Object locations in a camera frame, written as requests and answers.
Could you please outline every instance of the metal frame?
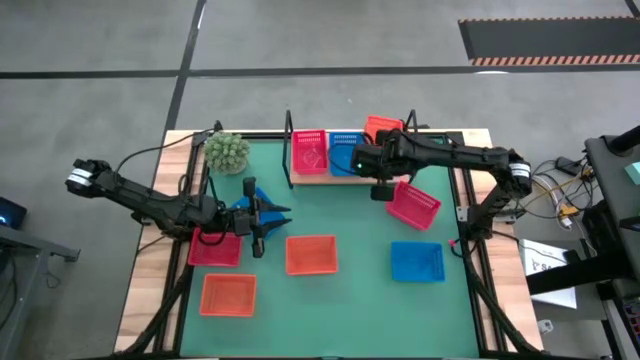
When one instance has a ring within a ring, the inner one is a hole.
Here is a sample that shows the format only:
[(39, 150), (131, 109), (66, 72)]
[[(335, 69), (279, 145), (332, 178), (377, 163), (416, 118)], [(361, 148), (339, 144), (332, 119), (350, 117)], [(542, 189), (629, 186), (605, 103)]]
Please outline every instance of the metal frame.
[(9, 244), (11, 251), (14, 252), (9, 255), (13, 257), (11, 261), (15, 262), (15, 257), (32, 257), (33, 259), (29, 261), (35, 262), (22, 267), (21, 270), (25, 273), (13, 274), (15, 277), (20, 277), (17, 280), (20, 286), (17, 286), (16, 304), (13, 309), (10, 309), (6, 324), (0, 329), (0, 359), (12, 359), (29, 315), (37, 281), (48, 271), (49, 256), (57, 255), (64, 258), (66, 262), (75, 262), (78, 260), (80, 250), (58, 245), (7, 226), (0, 226), (0, 244), (3, 243)]

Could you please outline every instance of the orange plastic basket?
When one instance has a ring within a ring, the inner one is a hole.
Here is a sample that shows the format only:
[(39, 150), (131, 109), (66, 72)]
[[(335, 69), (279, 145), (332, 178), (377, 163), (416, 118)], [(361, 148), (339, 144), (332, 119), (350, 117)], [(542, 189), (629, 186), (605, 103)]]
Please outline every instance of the orange plastic basket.
[(392, 130), (404, 128), (402, 120), (385, 118), (377, 115), (367, 116), (367, 123), (364, 125), (364, 132), (371, 136), (373, 141), (376, 141), (376, 133), (378, 130)]
[(287, 274), (318, 275), (338, 272), (335, 235), (289, 236)]
[(253, 316), (256, 284), (255, 275), (207, 274), (202, 286), (200, 315)]

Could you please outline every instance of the white paper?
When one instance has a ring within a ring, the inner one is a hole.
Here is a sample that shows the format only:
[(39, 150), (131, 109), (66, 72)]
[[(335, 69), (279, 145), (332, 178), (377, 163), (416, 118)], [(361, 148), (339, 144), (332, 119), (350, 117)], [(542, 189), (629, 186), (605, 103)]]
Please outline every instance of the white paper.
[[(535, 249), (545, 255), (552, 256), (556, 259), (542, 256), (535, 251)], [(557, 248), (555, 246), (549, 246), (541, 243), (537, 243), (531, 240), (521, 240), (520, 254), (522, 261), (524, 262), (524, 271), (526, 275), (538, 273), (540, 271), (548, 270), (551, 268), (564, 266), (560, 260), (564, 261), (563, 253), (566, 249)], [(541, 301), (548, 304), (554, 304), (564, 306), (572, 309), (578, 307), (576, 303), (576, 289), (568, 288), (557, 291), (552, 291), (544, 294), (531, 295), (531, 299), (535, 301)]]

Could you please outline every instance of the concrete floor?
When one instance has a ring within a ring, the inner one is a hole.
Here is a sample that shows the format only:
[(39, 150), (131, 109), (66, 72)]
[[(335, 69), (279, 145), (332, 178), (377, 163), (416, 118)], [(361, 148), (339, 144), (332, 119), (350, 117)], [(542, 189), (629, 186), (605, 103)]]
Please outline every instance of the concrete floor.
[[(194, 0), (0, 0), (0, 71), (178, 69)], [(457, 20), (629, 15), (623, 0), (211, 0), (193, 69), (467, 65)], [(29, 210), (25, 230), (82, 248), (54, 262), (21, 359), (99, 356), (113, 348), (140, 227), (107, 201), (66, 192), (77, 157), (119, 162), (159, 144), (175, 79), (0, 80), (0, 196)], [(432, 127), (489, 128), (532, 163), (578, 158), (585, 138), (637, 125), (637, 72), (190, 79), (178, 129), (360, 127), (370, 113), (415, 108)], [(150, 184), (157, 154), (126, 176)], [(517, 234), (575, 239), (523, 217)], [(598, 322), (558, 323), (556, 354), (608, 353)]]

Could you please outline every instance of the black floor mat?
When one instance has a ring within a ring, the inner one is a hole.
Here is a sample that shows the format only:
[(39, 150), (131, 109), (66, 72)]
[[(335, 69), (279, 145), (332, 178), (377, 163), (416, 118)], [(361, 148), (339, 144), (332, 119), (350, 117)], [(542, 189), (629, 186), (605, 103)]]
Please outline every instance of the black floor mat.
[(459, 25), (473, 65), (640, 62), (640, 18), (467, 19)]

